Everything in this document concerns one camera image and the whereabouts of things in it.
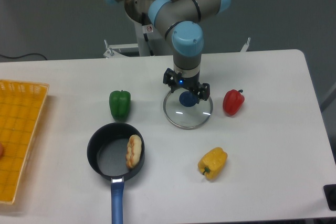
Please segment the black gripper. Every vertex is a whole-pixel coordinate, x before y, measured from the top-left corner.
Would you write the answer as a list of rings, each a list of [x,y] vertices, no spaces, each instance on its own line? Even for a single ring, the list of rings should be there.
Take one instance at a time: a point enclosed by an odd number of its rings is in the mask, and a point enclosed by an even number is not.
[[[174,93],[177,89],[183,88],[197,95],[197,103],[201,100],[207,101],[210,96],[210,85],[208,83],[199,83],[198,72],[192,77],[183,77],[181,73],[176,73],[170,68],[167,68],[163,75],[163,83],[168,85],[171,92]]]

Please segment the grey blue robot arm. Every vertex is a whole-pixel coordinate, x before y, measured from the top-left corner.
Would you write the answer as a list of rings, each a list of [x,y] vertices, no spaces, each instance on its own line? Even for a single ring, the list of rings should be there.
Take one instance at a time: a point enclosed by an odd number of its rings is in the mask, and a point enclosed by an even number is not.
[[[127,0],[106,1],[114,4]],[[208,100],[210,86],[199,82],[204,47],[203,31],[199,23],[228,9],[231,0],[148,1],[148,8],[138,14],[159,32],[173,53],[174,68],[166,70],[163,83],[170,87],[171,92],[183,88],[197,101]]]

